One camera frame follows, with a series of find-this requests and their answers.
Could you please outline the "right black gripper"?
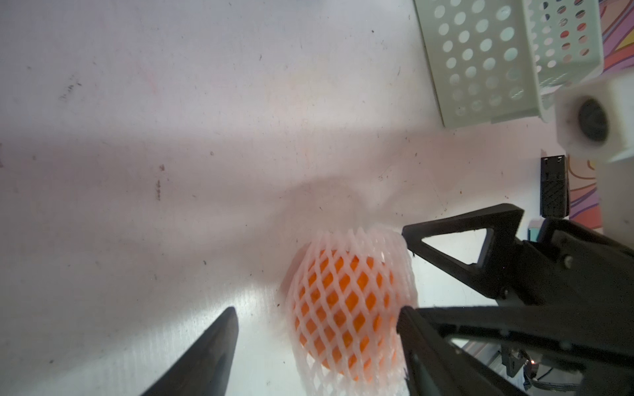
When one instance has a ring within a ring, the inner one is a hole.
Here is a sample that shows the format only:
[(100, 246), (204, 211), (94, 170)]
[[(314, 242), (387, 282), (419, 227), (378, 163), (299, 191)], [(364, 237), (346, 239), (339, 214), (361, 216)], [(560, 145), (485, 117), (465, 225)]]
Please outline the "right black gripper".
[(520, 245), (523, 214), (503, 203), (401, 235), (414, 255), (489, 299), (511, 287), (526, 305), (633, 305), (630, 247), (567, 219), (546, 219), (538, 240)]

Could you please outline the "mint green perforated basket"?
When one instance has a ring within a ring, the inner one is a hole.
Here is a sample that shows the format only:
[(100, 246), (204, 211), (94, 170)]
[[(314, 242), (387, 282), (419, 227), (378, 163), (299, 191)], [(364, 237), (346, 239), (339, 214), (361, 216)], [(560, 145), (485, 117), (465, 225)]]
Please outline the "mint green perforated basket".
[(556, 92), (604, 70), (597, 1), (415, 2), (449, 129), (554, 114)]

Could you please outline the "black stapler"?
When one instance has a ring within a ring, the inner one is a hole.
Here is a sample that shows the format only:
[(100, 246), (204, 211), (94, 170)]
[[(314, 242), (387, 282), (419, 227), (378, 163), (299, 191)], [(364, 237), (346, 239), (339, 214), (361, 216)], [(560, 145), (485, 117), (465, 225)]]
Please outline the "black stapler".
[(564, 219), (570, 214), (570, 187), (566, 155), (541, 158), (540, 215)]

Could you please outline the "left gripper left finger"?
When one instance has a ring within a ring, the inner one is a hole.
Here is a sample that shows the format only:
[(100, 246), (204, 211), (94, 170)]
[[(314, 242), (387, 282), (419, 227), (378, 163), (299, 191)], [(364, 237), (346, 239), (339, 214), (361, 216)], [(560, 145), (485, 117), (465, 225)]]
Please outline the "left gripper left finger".
[(238, 336), (236, 310), (228, 307), (145, 394), (224, 396)]

